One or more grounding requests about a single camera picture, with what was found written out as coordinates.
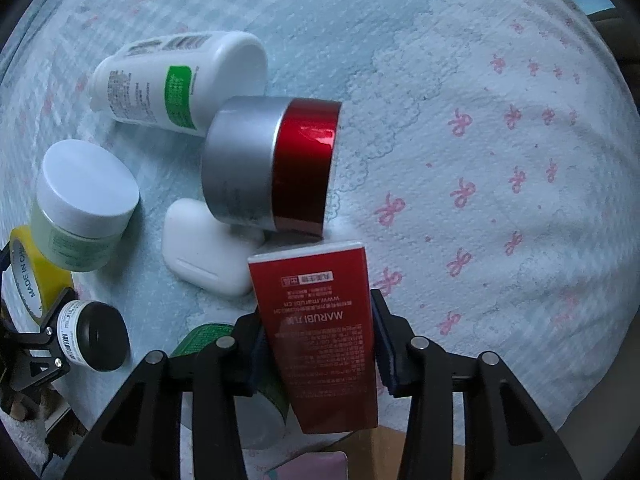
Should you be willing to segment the grey jar black lid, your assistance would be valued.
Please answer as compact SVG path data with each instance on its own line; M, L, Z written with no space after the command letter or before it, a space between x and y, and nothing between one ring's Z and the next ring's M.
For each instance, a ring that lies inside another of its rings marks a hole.
M58 314L56 336L66 359L96 372L117 370L129 353L122 315L99 301L68 302Z

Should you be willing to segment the yellow tape roll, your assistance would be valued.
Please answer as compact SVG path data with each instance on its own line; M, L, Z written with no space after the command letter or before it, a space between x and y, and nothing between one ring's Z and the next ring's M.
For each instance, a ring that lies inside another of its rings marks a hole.
M29 315L39 323L62 290L74 286L72 274L50 263L36 246L26 224L11 231L9 252L18 294Z

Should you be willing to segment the light green jar white lid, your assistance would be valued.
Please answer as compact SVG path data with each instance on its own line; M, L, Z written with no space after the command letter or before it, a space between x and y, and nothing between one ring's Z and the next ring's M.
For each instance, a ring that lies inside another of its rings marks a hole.
M107 264L139 203L130 170L99 145L63 140L44 153L30 230L40 252L61 269Z

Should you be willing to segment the white earbuds case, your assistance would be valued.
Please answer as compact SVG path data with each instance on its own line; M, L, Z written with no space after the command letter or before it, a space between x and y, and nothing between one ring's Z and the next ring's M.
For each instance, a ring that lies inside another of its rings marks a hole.
M222 223L200 200L180 198L165 214L165 266L178 278L206 292L226 297L247 295L252 290L247 258L263 244L262 230Z

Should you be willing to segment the red Marubi cosmetic box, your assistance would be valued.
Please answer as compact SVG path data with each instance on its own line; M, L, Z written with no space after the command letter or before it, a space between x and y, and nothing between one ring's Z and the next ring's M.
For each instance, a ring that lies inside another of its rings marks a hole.
M250 257L257 307L304 434L378 424L373 316L360 242Z

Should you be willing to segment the red and silver jar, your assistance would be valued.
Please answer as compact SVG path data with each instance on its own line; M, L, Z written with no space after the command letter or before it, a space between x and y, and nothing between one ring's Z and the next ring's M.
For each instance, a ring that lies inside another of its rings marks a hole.
M236 96L206 134L203 196L220 222L323 235L342 104L286 96Z

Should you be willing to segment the white bottle green label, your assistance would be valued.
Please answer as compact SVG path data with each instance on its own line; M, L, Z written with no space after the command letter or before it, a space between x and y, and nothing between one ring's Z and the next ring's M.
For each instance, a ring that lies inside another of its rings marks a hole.
M190 32L126 44L88 82L90 107L116 122L205 136L221 105L261 96L268 58L248 32Z

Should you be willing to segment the cardboard box pink side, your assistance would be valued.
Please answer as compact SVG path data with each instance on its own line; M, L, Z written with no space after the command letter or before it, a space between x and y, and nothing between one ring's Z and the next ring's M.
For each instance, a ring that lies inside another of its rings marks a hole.
M307 452L266 472L277 480L396 479L405 434L378 428L354 432L321 452Z

